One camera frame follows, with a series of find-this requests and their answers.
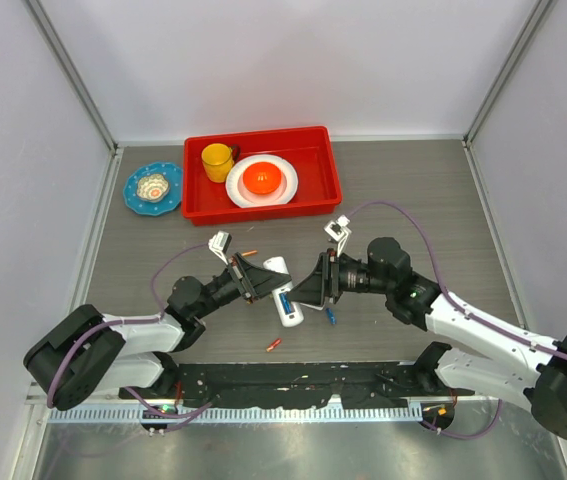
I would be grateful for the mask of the blue battery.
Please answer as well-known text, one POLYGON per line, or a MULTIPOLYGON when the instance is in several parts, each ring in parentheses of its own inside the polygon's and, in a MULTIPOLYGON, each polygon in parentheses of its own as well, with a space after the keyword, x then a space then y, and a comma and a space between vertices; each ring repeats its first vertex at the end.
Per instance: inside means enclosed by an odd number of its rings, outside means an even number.
POLYGON ((337 324, 337 319, 336 316, 334 314, 334 312, 330 309, 330 308, 326 308, 325 309, 326 312, 326 316, 328 318, 328 321, 331 325, 336 325, 337 324))
POLYGON ((285 314, 286 315, 292 315, 294 313, 294 307, 289 302, 289 300, 287 298, 287 293, 286 292, 280 293, 279 298, 280 298, 282 308, 283 308, 285 314))

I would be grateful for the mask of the white battery cover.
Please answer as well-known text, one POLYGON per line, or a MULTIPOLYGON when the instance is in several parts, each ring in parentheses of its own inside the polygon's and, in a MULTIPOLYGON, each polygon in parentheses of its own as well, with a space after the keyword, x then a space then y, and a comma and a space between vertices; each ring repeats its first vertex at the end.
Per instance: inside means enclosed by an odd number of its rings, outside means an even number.
POLYGON ((307 307, 307 308, 318 310, 318 311, 321 311, 321 310, 324 309, 324 307, 321 306, 321 305, 317 306, 317 305, 311 305, 311 304, 307 304, 307 303, 302 303, 301 305, 304 306, 304 307, 307 307))

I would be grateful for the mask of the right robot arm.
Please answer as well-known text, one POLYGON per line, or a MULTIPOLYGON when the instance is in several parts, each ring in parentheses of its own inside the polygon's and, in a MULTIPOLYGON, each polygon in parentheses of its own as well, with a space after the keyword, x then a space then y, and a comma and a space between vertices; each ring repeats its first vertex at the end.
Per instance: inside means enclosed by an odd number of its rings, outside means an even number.
POLYGON ((408 253, 391 237, 372 240, 364 261, 327 250, 287 298, 321 307, 345 292, 382 294, 395 319, 467 346, 461 351, 430 345, 414 371, 420 391, 435 395, 449 387, 492 396, 567 440, 567 335, 557 340, 474 308, 415 272, 408 253))

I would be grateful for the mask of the white air conditioner remote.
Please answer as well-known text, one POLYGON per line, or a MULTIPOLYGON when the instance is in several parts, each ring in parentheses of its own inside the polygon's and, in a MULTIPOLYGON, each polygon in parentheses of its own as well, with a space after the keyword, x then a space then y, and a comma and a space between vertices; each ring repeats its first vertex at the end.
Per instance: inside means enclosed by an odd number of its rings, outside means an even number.
MULTIPOLYGON (((263 262, 267 270, 280 274, 289 274, 287 264, 282 256, 271 257, 263 262)), ((281 324, 285 328, 293 328, 304 321, 304 314, 300 304, 292 302, 287 298, 288 292, 293 288, 292 280, 271 292, 281 324)))

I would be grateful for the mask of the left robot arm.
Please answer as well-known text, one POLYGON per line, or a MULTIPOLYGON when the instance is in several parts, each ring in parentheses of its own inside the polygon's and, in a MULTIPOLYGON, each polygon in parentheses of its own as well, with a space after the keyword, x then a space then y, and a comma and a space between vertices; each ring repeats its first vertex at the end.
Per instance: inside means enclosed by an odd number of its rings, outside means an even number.
POLYGON ((235 254, 208 283, 179 278, 156 314, 115 316, 91 304, 77 307, 27 351, 23 365, 45 392, 48 408, 58 411, 126 387, 163 399, 177 381, 170 354, 202 336, 205 317, 239 299, 253 303, 290 280, 235 254))

